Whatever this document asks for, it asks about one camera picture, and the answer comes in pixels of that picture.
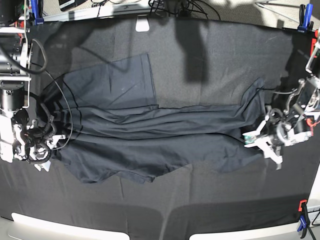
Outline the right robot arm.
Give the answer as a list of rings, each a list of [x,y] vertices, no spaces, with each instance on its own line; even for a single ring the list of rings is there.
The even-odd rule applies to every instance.
[[[54,116],[31,92],[32,75],[46,70],[48,57],[38,40],[28,39],[27,26],[43,22],[41,0],[0,2],[0,158],[48,172],[66,136],[57,134]]]

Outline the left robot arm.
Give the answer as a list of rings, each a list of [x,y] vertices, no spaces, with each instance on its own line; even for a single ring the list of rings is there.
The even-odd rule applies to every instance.
[[[305,66],[307,78],[298,80],[297,88],[286,92],[282,108],[266,105],[266,114],[256,130],[243,134],[246,148],[258,147],[264,158],[279,170],[281,149],[307,141],[320,123],[320,32],[313,34],[311,51]]]

